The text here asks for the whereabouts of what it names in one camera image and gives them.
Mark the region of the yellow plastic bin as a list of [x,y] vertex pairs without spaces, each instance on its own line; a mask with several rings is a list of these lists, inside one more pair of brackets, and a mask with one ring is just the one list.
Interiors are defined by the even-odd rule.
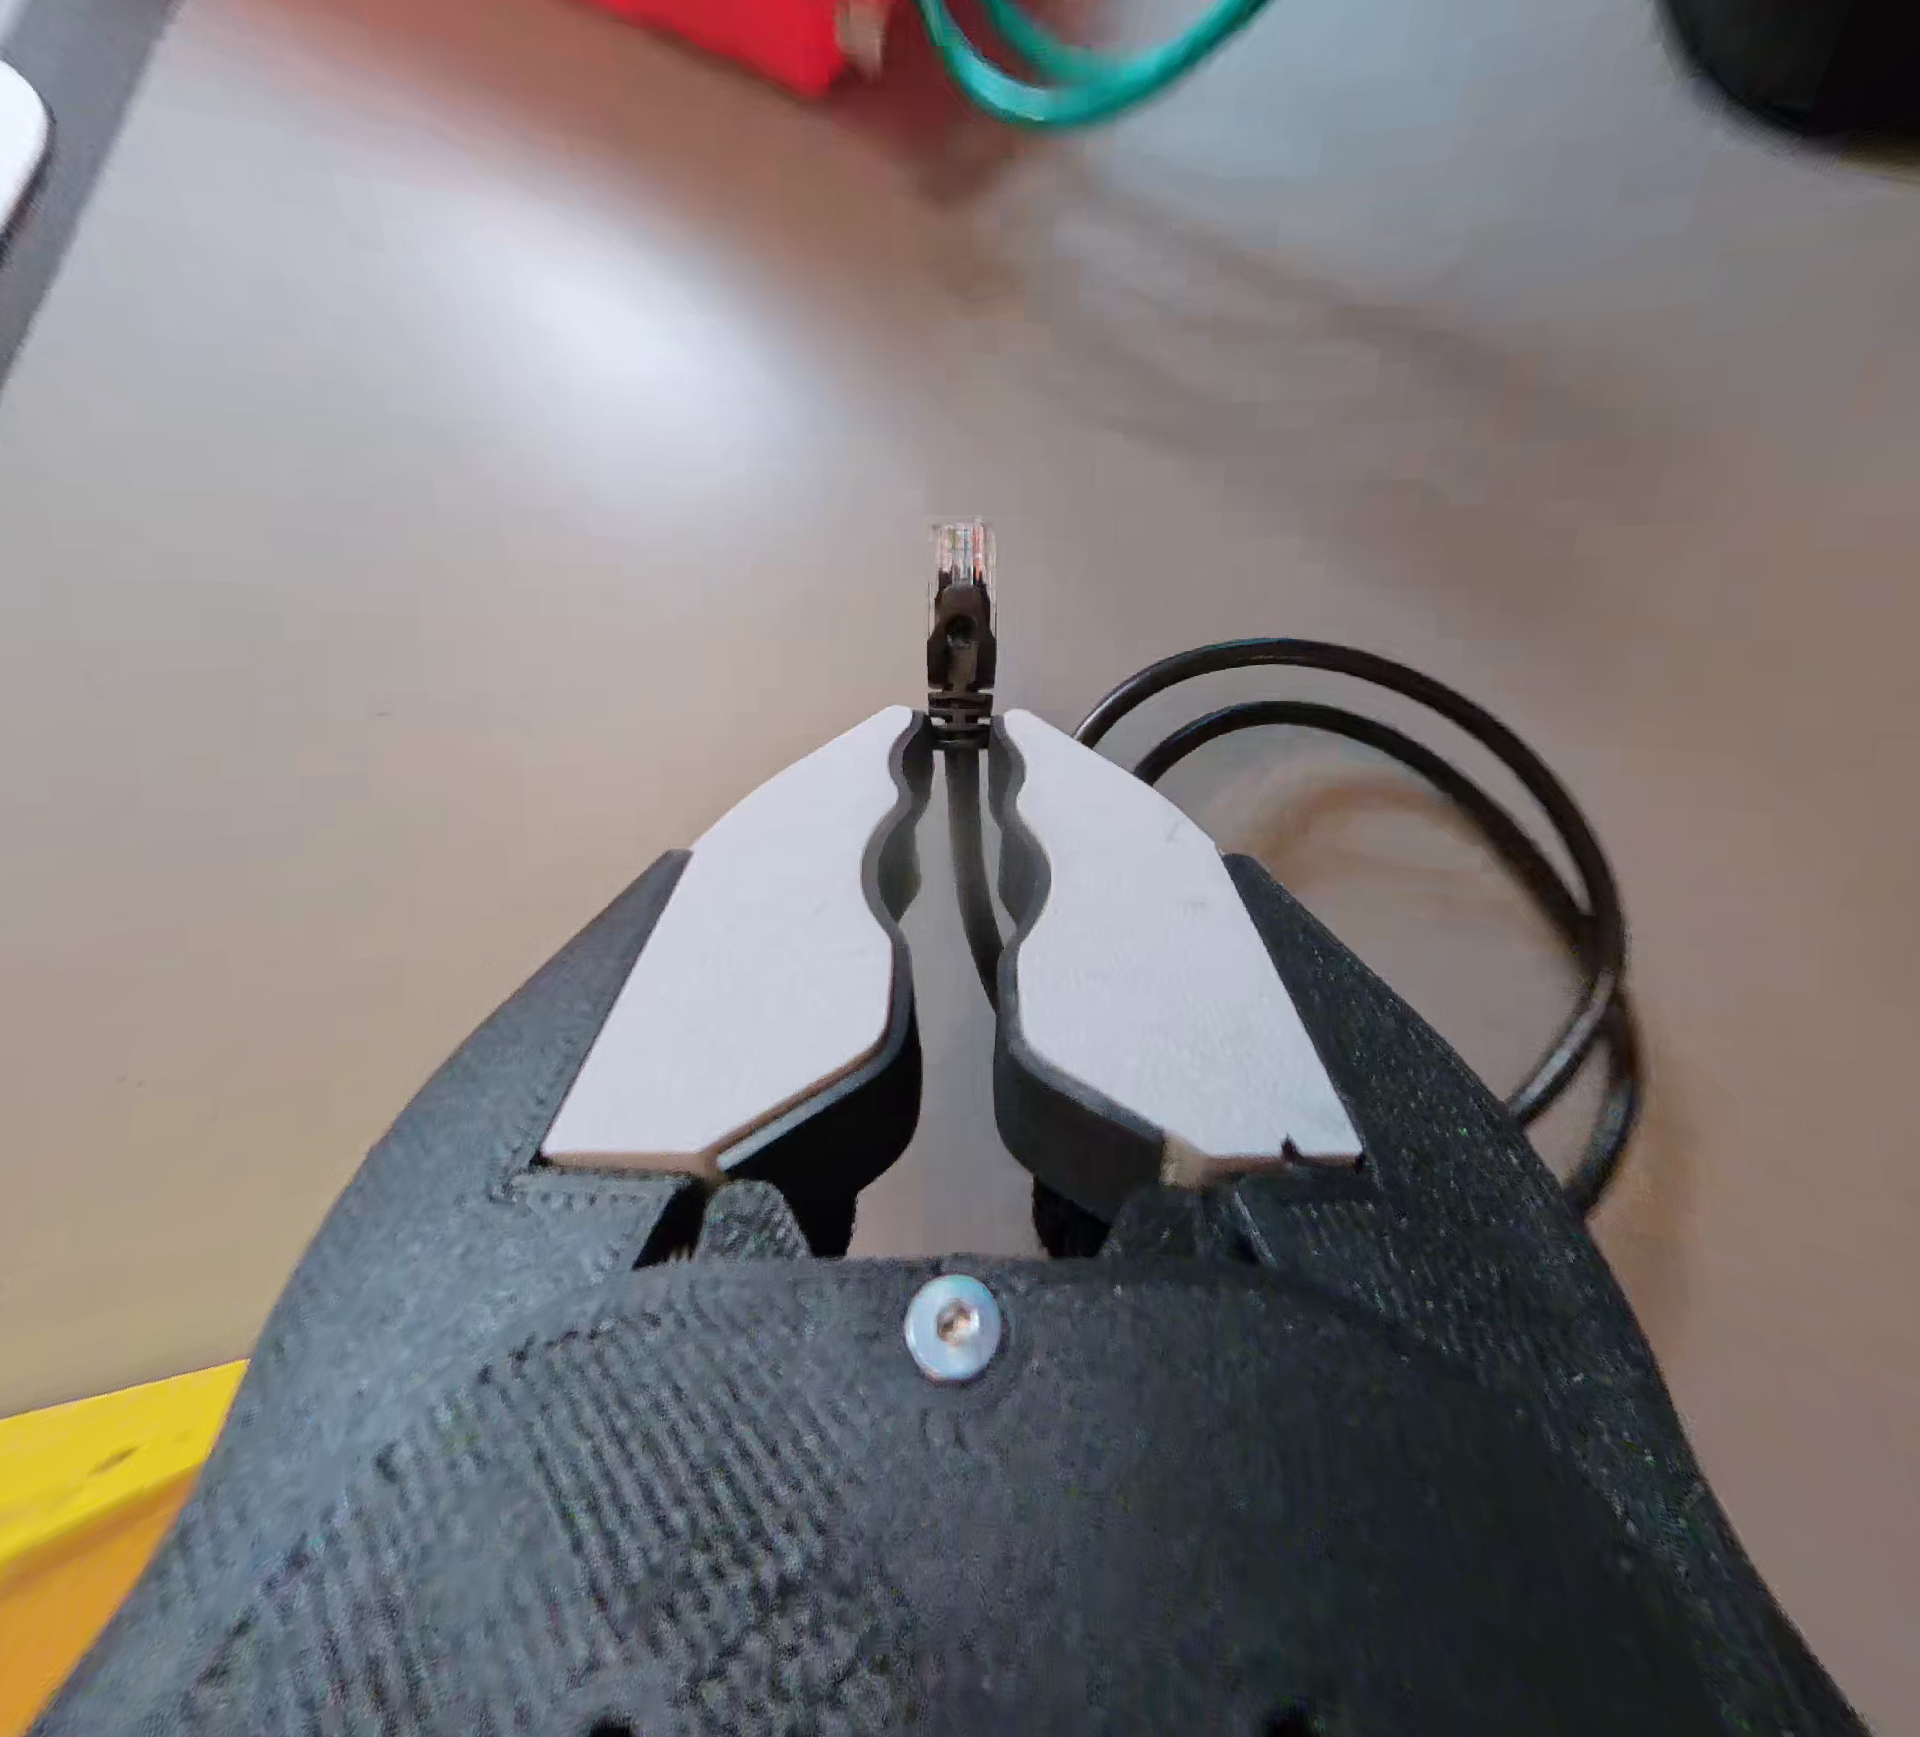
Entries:
[[123,1605],[228,1419],[246,1360],[3,1423],[3,1732],[29,1732]]

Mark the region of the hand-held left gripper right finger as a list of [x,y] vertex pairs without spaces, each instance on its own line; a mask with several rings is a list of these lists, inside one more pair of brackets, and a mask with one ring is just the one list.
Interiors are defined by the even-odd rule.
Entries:
[[1048,1190],[1358,1171],[1363,1135],[1216,845],[1033,713],[995,729],[995,1112]]

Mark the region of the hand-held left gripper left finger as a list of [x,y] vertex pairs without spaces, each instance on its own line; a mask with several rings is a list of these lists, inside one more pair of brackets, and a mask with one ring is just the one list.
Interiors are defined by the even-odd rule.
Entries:
[[869,857],[921,716],[889,706],[766,779],[687,855],[540,1142],[559,1168],[718,1177],[879,1056],[901,917]]

